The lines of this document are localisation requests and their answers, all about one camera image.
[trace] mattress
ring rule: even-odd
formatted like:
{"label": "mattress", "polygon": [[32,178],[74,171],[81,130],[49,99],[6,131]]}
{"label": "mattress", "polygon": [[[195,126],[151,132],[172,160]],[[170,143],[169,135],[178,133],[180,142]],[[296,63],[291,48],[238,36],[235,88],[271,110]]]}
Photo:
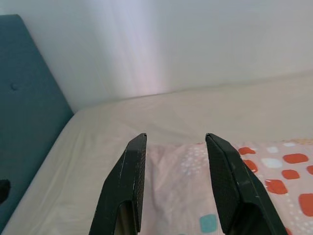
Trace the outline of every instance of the mattress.
{"label": "mattress", "polygon": [[102,184],[127,142],[149,145],[312,138],[313,79],[202,88],[81,110],[61,132],[4,235],[86,235]]}

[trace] teal square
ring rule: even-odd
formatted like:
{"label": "teal square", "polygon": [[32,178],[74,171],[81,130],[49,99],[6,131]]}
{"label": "teal square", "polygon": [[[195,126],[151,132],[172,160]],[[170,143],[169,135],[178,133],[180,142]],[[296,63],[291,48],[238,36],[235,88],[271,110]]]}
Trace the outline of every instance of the teal square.
{"label": "teal square", "polygon": [[215,214],[207,214],[200,217],[200,228],[203,233],[212,233],[217,230],[217,218]]}

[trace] teal upholstered headboard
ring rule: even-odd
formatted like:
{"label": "teal upholstered headboard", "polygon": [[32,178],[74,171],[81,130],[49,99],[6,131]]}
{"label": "teal upholstered headboard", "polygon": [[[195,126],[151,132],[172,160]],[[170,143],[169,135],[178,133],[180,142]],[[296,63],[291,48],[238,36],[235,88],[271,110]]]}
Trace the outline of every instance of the teal upholstered headboard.
{"label": "teal upholstered headboard", "polygon": [[72,115],[22,19],[0,16],[0,233]]}

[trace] black object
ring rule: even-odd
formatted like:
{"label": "black object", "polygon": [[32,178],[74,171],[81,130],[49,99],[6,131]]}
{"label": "black object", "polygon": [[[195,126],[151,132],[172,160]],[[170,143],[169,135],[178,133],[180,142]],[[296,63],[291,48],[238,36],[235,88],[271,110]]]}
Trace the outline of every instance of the black object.
{"label": "black object", "polygon": [[10,181],[0,180],[0,205],[8,198],[10,189]]}
{"label": "black object", "polygon": [[147,135],[132,139],[105,180],[89,235],[136,235],[141,227]]}
{"label": "black object", "polygon": [[226,235],[287,235],[265,188],[231,144],[206,134],[211,181]]}

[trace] white dot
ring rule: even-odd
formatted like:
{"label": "white dot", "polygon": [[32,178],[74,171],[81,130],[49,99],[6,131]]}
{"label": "white dot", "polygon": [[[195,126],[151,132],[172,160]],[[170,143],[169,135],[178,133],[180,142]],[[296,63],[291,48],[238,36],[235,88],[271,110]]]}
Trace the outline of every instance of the white dot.
{"label": "white dot", "polygon": [[293,147],[295,146],[295,143],[288,142],[288,143],[283,143],[283,145],[286,147]]}
{"label": "white dot", "polygon": [[269,153],[278,153],[277,147],[268,147],[266,148]]}
{"label": "white dot", "polygon": [[268,168],[280,168],[282,167],[282,162],[275,158],[262,158],[262,163]]}

